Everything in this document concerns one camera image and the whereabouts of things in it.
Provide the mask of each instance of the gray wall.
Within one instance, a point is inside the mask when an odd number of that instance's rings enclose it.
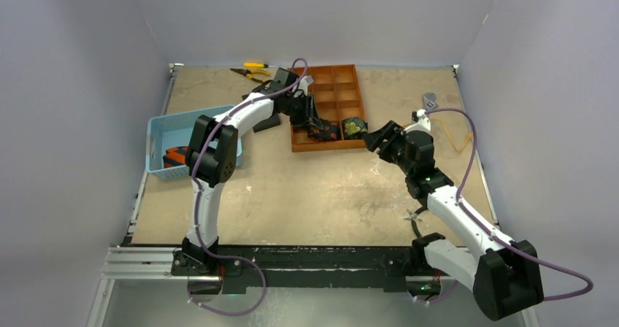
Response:
[[[166,62],[134,0],[0,0],[0,326],[84,326]]]
[[[458,73],[501,225],[593,292],[544,326],[619,326],[619,0],[497,0]],[[542,270],[546,294],[584,284]]]
[[[137,0],[169,61],[460,63],[494,0]]]

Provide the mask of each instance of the wooden tray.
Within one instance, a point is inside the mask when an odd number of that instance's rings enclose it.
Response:
[[[302,68],[293,70],[297,74]],[[314,95],[316,110],[322,119],[337,123],[341,140],[318,142],[310,139],[307,132],[291,126],[291,146],[293,152],[309,152],[317,150],[349,150],[365,148],[363,140],[344,140],[342,120],[360,117],[367,121],[364,102],[359,91],[357,69],[354,64],[342,66],[311,66],[307,75],[311,75],[314,83],[309,86],[309,93]]]

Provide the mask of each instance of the blue plastic basket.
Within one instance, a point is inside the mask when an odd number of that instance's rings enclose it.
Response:
[[[146,136],[146,171],[154,174],[162,180],[189,175],[188,166],[174,166],[164,168],[164,155],[166,150],[172,147],[186,146],[189,144],[193,124],[200,115],[214,117],[227,112],[234,105],[219,106],[194,110],[178,114],[162,115],[148,120]],[[217,142],[212,142],[211,147],[217,147]],[[237,145],[237,168],[243,164],[241,139]]]

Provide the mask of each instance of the yellow-handled pliers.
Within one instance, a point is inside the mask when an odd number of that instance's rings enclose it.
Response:
[[[264,80],[260,80],[258,78],[253,77],[254,74],[262,74],[262,75],[266,75],[267,77],[271,76],[271,73],[267,72],[266,70],[262,70],[262,69],[236,69],[236,68],[230,68],[231,71],[235,72],[235,73],[239,73],[243,76],[246,76],[248,78],[250,78],[252,81],[255,82],[259,82],[259,83],[263,83]]]

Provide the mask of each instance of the yellow screwdriver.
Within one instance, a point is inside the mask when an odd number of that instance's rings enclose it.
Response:
[[[245,68],[274,68],[276,67],[276,66],[270,66],[264,63],[252,63],[252,62],[245,62],[243,65],[245,66]]]

